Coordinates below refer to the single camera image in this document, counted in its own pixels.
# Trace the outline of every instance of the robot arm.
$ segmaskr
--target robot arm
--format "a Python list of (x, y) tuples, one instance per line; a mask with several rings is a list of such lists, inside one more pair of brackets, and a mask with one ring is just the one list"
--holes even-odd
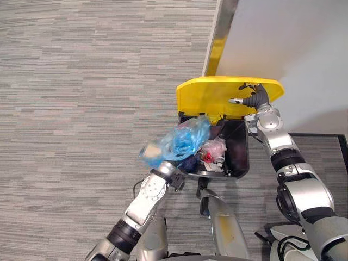
[(181, 189), (183, 180), (175, 174), (175, 163), (164, 161), (144, 179), (132, 201), (109, 235), (87, 255), (85, 261), (127, 261), (132, 249), (146, 231), (163, 200), (168, 185)]
[(251, 97), (229, 102), (257, 110), (245, 121), (250, 128), (257, 128), (258, 138), (277, 173), (277, 204), (282, 214), (301, 224), (318, 260), (348, 260), (348, 219), (335, 214), (330, 191), (284, 130), (279, 111), (269, 105), (263, 86), (253, 88), (257, 92)]

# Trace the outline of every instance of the crumpled plastic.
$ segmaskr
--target crumpled plastic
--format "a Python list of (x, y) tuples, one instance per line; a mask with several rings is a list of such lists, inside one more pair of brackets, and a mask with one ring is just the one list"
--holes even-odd
[(208, 171), (222, 172), (222, 164), (225, 161), (226, 142), (224, 139), (216, 137), (208, 140), (201, 147), (201, 158)]
[(149, 142), (139, 156), (150, 167), (163, 160), (181, 161), (196, 154), (209, 139), (210, 124), (205, 116), (189, 119), (172, 129), (161, 140)]

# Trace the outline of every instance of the yellow trash bin lid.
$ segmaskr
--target yellow trash bin lid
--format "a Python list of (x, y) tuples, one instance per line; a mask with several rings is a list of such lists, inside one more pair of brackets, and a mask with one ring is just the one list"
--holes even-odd
[(238, 88), (244, 83), (261, 83), (268, 93), (270, 102), (284, 93), (280, 82), (271, 79), (249, 77), (209, 76), (189, 80), (176, 89), (178, 112), (185, 116), (205, 114), (212, 124), (226, 115), (226, 119), (241, 119), (256, 112), (254, 108), (241, 104), (231, 104), (230, 98), (247, 98), (252, 89)]

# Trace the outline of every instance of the cable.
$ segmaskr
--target cable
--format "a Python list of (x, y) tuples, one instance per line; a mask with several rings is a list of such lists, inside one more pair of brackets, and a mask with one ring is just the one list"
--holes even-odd
[(250, 128), (249, 128), (249, 123), (248, 123), (248, 122), (246, 123), (246, 127), (247, 127), (247, 129), (248, 129), (248, 131), (249, 131), (251, 137), (253, 137), (254, 139), (256, 139), (259, 143), (263, 144), (263, 142), (261, 141), (261, 139), (259, 139), (258, 137), (256, 137), (256, 136), (252, 133), (252, 131), (251, 131)]
[(138, 182), (136, 182), (135, 184), (134, 184), (134, 186), (133, 186), (133, 198), (136, 198), (136, 196), (135, 196), (135, 188), (136, 188), (136, 186), (139, 184), (139, 183), (141, 183), (141, 182), (143, 182), (145, 179), (142, 179), (142, 180), (140, 180), (140, 181), (138, 181)]
[(298, 246), (296, 246), (296, 245), (295, 245), (294, 243), (292, 243), (292, 242), (285, 242), (284, 245), (283, 245), (283, 247), (282, 247), (282, 251), (281, 251), (281, 259), (280, 259), (281, 261), (284, 261), (285, 249), (287, 248), (288, 245), (290, 245), (290, 246), (296, 248), (296, 249), (299, 250), (299, 251), (305, 251), (305, 250), (310, 249), (310, 245), (309, 245), (309, 244), (307, 244), (307, 246), (305, 246), (305, 247), (298, 247)]
[[(307, 246), (306, 246), (306, 247), (299, 247), (299, 246), (296, 246), (296, 245), (295, 245), (294, 243), (292, 243), (292, 242), (286, 242), (286, 243), (284, 244), (283, 248), (281, 249), (282, 244), (283, 244), (285, 241), (289, 240), (289, 239), (297, 239), (298, 241), (301, 241), (301, 242), (303, 242), (303, 243), (306, 243)], [(278, 253), (278, 258), (279, 258), (280, 261), (284, 261), (284, 253), (285, 253), (285, 249), (286, 249), (286, 246), (287, 246), (287, 245), (291, 245), (291, 246), (295, 247), (296, 249), (298, 249), (298, 250), (300, 250), (300, 251), (305, 251), (305, 250), (310, 249), (310, 245), (309, 245), (308, 240), (304, 240), (303, 238), (299, 238), (299, 237), (297, 237), (297, 236), (295, 236), (295, 235), (290, 235), (290, 236), (288, 236), (288, 237), (283, 238), (283, 239), (280, 240), (279, 243), (278, 243), (278, 246), (277, 246), (277, 253)]]

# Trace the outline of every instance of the plastic bag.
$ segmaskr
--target plastic bag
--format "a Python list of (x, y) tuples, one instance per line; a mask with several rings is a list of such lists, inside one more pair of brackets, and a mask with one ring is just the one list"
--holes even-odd
[(226, 142), (224, 139), (216, 137), (214, 140), (208, 140), (201, 148), (202, 159), (206, 163), (212, 163), (223, 159), (225, 161)]
[(158, 167), (163, 160), (183, 160), (196, 154), (208, 140), (209, 130), (209, 120), (205, 116), (189, 119), (175, 127), (161, 140), (147, 144), (139, 156), (150, 167)]

